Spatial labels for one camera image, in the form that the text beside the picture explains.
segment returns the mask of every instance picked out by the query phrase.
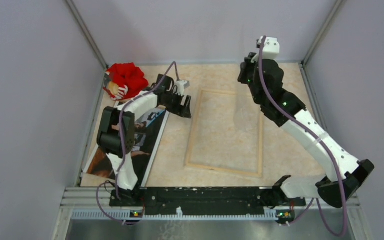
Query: beige marble surface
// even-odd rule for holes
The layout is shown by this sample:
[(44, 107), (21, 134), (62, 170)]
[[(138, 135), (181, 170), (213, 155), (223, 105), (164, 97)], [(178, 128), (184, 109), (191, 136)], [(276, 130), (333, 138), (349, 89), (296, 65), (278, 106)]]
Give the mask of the beige marble surface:
[[(244, 97), (252, 102), (251, 96)], [(244, 119), (243, 112), (236, 110), (238, 97), (234, 91), (204, 88), (199, 98), (192, 118), (186, 166), (261, 177), (264, 118), (259, 106), (244, 106), (248, 109)]]
[[(141, 66), (141, 69), (145, 73), (146, 79), (153, 83), (156, 81), (157, 75), (164, 73), (167, 67), (168, 65)], [(280, 67), (285, 72), (284, 88), (296, 94), (311, 111), (310, 101), (298, 64), (282, 63)], [(241, 95), (246, 95), (248, 91), (245, 85), (237, 82), (240, 72), (238, 64), (179, 65), (178, 71), (182, 80), (190, 81), (190, 87), (185, 93), (192, 96), (190, 104), (192, 115), (195, 113), (197, 96), (202, 88), (237, 93), (235, 106), (232, 106), (232, 108), (245, 111), (245, 113), (249, 112), (248, 109), (241, 109), (240, 104), (238, 106), (238, 103), (243, 104), (247, 101), (247, 98), (241, 97)], [(174, 69), (169, 73), (169, 76), (175, 78)], [(113, 105), (114, 102), (105, 95), (100, 114), (102, 114), (104, 107)], [(251, 119), (246, 114), (242, 116), (244, 116), (242, 119)], [(237, 120), (237, 118), (230, 118), (233, 123), (229, 124), (242, 131), (251, 129), (247, 128), (247, 126), (235, 125), (234, 121)], [(284, 175), (311, 176), (323, 173), (319, 164), (312, 159), (310, 154), (298, 142), (269, 120), (263, 122), (263, 137), (260, 146), (263, 154), (262, 177), (185, 167), (191, 126), (191, 119), (181, 118), (174, 114), (169, 116), (146, 184), (148, 187), (271, 186)], [(220, 157), (213, 154), (211, 150), (208, 151), (208, 153), (204, 152), (202, 154), (213, 158)], [(228, 166), (240, 169), (243, 162), (234, 160), (237, 158), (239, 156), (232, 157)], [(97, 186), (102, 182), (102, 179), (97, 179), (97, 177), (89, 178), (85, 175), (83, 176), (82, 186)]]

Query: metal floor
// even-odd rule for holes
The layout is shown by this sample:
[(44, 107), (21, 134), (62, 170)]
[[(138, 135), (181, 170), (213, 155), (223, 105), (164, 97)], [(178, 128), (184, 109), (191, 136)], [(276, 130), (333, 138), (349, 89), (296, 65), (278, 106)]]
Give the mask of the metal floor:
[[(332, 229), (342, 227), (342, 210), (324, 210)], [(341, 238), (353, 240), (351, 228)], [(273, 221), (163, 221), (144, 220), (122, 226), (111, 220), (71, 220), (67, 240), (336, 240), (323, 225), (318, 210), (309, 210), (291, 227)]]

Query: table surface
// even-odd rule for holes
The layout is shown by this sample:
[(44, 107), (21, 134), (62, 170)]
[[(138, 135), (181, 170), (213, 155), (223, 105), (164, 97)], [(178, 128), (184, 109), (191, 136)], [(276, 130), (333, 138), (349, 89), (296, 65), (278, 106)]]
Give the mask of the table surface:
[[(306, 92), (304, 81), (297, 63), (280, 63), (280, 68), (284, 71), (283, 87), (294, 93), (304, 102), (310, 112), (312, 112), (310, 100)], [(140, 66), (145, 73), (149, 83), (154, 83), (158, 74), (163, 74), (168, 65)], [(190, 110), (192, 115), (195, 113), (199, 93), (202, 89), (223, 91), (233, 94), (242, 94), (246, 85), (237, 82), (240, 72), (238, 64), (191, 64), (179, 65), (178, 72), (180, 79), (190, 81), (190, 87), (185, 94), (192, 96)], [(174, 70), (170, 71), (169, 76), (176, 79)], [(109, 96), (104, 93), (101, 107), (98, 112), (97, 123), (93, 132), (93, 140), (98, 134), (98, 125), (102, 116), (102, 111), (107, 106), (115, 104)], [(214, 115), (223, 114), (226, 108), (220, 107), (214, 111)], [(153, 162), (146, 186), (148, 187), (248, 187), (248, 186), (272, 186), (284, 175), (294, 176), (313, 176), (323, 174), (321, 166), (311, 157), (309, 153), (291, 136), (278, 128), (273, 122), (264, 119), (262, 122), (262, 142), (256, 148), (262, 148), (262, 170), (260, 175), (238, 174), (229, 171), (209, 170), (199, 167), (191, 167), (186, 164), (188, 143), (191, 134), (192, 120), (181, 118), (174, 114), (168, 117), (167, 125), (161, 138), (161, 142)], [(235, 131), (242, 131), (241, 126), (236, 124)], [(217, 143), (217, 136), (211, 140)], [(219, 136), (220, 141), (224, 141), (224, 136)], [(93, 141), (89, 150), (89, 156), (96, 146)], [(219, 159), (211, 151), (211, 145), (205, 155), (206, 159)], [(229, 154), (228, 166), (231, 169), (243, 169), (245, 161), (241, 159), (243, 152), (238, 151), (238, 155)], [(84, 174), (81, 182), (82, 187), (96, 187), (105, 179)]]

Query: black metal base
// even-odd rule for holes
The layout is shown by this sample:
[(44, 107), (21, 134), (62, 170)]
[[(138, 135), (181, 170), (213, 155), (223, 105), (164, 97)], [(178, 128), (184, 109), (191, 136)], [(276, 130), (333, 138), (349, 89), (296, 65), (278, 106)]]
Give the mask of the black metal base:
[(142, 207), (146, 215), (175, 215), (181, 207), (183, 215), (262, 215), (263, 207), (305, 206), (304, 199), (288, 199), (280, 189), (259, 187), (148, 187), (111, 193), (111, 207)]

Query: white connector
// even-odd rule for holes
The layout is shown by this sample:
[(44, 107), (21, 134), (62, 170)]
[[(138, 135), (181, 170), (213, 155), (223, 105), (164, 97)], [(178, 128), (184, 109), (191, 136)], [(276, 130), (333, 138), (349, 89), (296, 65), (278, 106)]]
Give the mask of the white connector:
[(174, 86), (176, 86), (176, 93), (183, 95), (185, 92), (185, 89), (187, 89), (190, 86), (190, 83), (189, 81), (186, 81), (186, 80), (179, 80), (174, 83)]
[[(260, 46), (262, 44), (263, 37), (257, 42), (257, 45)], [(262, 50), (262, 59), (271, 59), (274, 60), (279, 55), (281, 51), (281, 45), (278, 42), (278, 39), (275, 37), (266, 37), (265, 42), (263, 43), (264, 49)], [(258, 61), (259, 53), (252, 58), (251, 63), (255, 63)]]

